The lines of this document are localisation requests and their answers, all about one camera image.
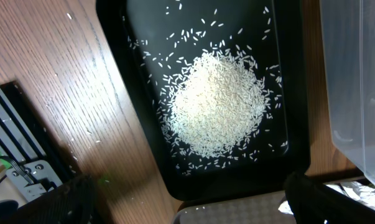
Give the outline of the brown serving tray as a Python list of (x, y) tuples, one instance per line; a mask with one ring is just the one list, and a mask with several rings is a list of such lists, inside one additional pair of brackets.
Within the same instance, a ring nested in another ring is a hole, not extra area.
[(181, 209), (172, 223), (295, 223), (285, 192)]

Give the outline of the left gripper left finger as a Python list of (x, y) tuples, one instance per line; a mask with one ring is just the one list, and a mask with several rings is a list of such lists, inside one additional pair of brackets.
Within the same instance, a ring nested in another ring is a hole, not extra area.
[(91, 176), (80, 175), (0, 217), (0, 223), (89, 223), (93, 218), (96, 190)]

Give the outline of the crumpled white napkin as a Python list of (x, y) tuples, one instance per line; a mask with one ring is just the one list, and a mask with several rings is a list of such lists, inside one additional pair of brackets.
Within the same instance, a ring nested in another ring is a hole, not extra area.
[(326, 186), (375, 210), (375, 186), (373, 184), (363, 185), (357, 181), (352, 181), (327, 184)]

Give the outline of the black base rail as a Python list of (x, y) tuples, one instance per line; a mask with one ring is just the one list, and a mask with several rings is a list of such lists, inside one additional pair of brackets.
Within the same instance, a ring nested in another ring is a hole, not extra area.
[(0, 86), (0, 163), (3, 218), (76, 176), (13, 83)]

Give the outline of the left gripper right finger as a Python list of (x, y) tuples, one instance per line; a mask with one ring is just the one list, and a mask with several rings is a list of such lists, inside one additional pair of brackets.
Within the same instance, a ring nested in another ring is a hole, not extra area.
[(292, 173), (284, 182), (285, 196), (296, 223), (375, 223), (375, 210), (309, 179)]

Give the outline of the black waste tray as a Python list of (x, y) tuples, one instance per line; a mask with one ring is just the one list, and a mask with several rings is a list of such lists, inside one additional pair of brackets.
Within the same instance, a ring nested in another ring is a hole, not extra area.
[(98, 1), (96, 12), (165, 186), (172, 197), (187, 202), (252, 194), (279, 188), (290, 174), (306, 172), (310, 165), (310, 141), (300, 1), (273, 1), (287, 152), (269, 161), (238, 164), (232, 168), (189, 176), (178, 174), (171, 165), (150, 96), (144, 86), (142, 71), (127, 46), (127, 25), (122, 19), (126, 2)]

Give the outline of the pile of white rice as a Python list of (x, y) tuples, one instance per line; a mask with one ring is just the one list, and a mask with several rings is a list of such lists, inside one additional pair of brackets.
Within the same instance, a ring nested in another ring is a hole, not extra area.
[(178, 174), (287, 152), (273, 1), (127, 1), (122, 19)]

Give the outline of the clear plastic bin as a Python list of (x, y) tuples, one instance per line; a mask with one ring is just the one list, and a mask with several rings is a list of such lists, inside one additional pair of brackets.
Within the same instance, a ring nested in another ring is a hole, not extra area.
[(375, 185), (375, 0), (321, 0), (333, 145)]

